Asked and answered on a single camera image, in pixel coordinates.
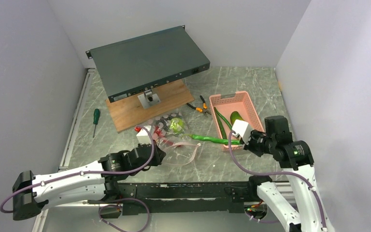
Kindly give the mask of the red fake chili pepper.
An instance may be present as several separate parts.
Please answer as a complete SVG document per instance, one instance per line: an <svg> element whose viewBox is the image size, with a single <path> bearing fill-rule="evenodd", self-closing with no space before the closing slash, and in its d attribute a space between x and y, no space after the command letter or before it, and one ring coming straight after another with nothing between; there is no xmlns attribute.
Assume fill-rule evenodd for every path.
<svg viewBox="0 0 371 232"><path fill-rule="evenodd" d="M168 140L168 139L163 135L163 132L162 132L162 130L160 130L160 129L154 131L153 138L154 138L154 140L156 140L156 141L161 141L161 142L164 142L164 143L171 143L171 144L172 144L172 141Z"/></svg>

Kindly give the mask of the clear zip top bag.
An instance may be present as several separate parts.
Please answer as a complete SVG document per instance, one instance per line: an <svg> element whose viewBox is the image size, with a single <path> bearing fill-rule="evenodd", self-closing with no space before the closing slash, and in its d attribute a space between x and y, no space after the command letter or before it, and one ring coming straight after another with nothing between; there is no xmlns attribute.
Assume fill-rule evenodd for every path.
<svg viewBox="0 0 371 232"><path fill-rule="evenodd" d="M201 144L195 142L193 139L190 139L188 137L185 138L182 137L182 135L191 134L191 131L181 112L168 112L159 116L163 115L168 115L170 120L174 117L181 118L185 123L185 130L182 133L175 133L170 128L168 129L167 132L163 132L163 135L168 140L172 141L172 144L155 140L157 146L167 154L166 157L163 159L163 163L166 165L176 167L181 167L190 164L191 162L194 161L197 151ZM154 134L153 121L155 117L143 123L144 126L148 126L150 128L152 136Z"/></svg>

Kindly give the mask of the dark fake grape bunch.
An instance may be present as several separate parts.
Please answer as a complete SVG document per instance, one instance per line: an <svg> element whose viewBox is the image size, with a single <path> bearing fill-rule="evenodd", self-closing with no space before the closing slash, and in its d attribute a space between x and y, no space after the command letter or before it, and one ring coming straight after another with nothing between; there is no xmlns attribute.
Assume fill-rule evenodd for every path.
<svg viewBox="0 0 371 232"><path fill-rule="evenodd" d="M170 119L168 115L155 117L153 121L155 133L167 132L169 129L169 123Z"/></svg>

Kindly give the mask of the green fake apple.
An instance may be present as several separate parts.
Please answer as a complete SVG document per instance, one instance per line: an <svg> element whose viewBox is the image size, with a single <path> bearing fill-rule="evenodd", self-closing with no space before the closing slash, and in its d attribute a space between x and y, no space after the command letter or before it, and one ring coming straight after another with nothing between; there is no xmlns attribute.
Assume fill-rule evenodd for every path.
<svg viewBox="0 0 371 232"><path fill-rule="evenodd" d="M170 120L169 128L175 133L182 133L185 130L185 123L181 118L174 117Z"/></svg>

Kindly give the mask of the green fake chili pepper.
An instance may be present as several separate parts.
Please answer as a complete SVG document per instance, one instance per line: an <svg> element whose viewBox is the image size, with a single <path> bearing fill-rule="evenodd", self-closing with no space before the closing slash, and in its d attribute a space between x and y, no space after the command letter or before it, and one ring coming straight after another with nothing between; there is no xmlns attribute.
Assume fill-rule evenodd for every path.
<svg viewBox="0 0 371 232"><path fill-rule="evenodd" d="M195 135L195 134L185 134L185 135L182 135L182 137L183 138L188 137L193 140L210 142L214 144L228 145L228 139L220 139L220 138L201 136L201 135Z"/></svg>

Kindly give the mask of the orange fake fruit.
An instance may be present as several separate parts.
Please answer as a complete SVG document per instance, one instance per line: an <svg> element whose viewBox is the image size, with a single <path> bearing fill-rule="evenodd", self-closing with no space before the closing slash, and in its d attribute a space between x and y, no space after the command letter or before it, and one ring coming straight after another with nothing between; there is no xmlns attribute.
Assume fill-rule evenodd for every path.
<svg viewBox="0 0 371 232"><path fill-rule="evenodd" d="M234 125L234 123L235 123L236 120L244 121L243 117L239 114L238 111L233 111L230 114L230 117L229 118L230 118L231 125Z"/></svg>

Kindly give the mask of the green fake bean pod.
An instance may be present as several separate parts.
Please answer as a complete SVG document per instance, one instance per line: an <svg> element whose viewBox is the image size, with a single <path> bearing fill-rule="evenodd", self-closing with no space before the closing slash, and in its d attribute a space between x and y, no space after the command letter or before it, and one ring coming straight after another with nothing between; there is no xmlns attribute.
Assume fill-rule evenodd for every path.
<svg viewBox="0 0 371 232"><path fill-rule="evenodd" d="M226 125L230 130L232 130L232 125L231 123L217 110L216 107L214 107L214 112L215 112L215 116L216 116L216 120L217 120L217 123L218 123L218 126L219 126L219 130L220 130L220 133L221 133L221 137L223 139L227 139L228 137L228 134L226 133L225 131L225 127L224 125Z"/></svg>

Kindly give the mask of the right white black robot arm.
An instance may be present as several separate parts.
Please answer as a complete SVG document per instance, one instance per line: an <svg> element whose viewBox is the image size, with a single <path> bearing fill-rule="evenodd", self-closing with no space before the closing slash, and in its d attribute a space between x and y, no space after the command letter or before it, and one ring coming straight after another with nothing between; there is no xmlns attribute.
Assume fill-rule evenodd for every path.
<svg viewBox="0 0 371 232"><path fill-rule="evenodd" d="M263 200L287 232L333 232L335 229L324 209L317 189L314 160L304 141L294 141L284 116L265 118L265 132L253 129L245 121L235 121L233 129L240 135L244 149L257 156L270 154L281 167L277 175L288 178L296 206L279 192L271 173L255 173L247 187L253 201Z"/></svg>

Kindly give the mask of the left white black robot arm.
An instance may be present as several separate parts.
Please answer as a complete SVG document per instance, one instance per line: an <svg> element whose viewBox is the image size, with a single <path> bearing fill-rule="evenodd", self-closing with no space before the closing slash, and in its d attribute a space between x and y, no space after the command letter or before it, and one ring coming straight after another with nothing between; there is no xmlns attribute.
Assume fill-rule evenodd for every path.
<svg viewBox="0 0 371 232"><path fill-rule="evenodd" d="M33 218L41 211L83 200L113 203L119 198L117 181L162 164L166 153L157 145L138 145L131 151L110 153L82 167L55 174L21 172L13 191L13 220Z"/></svg>

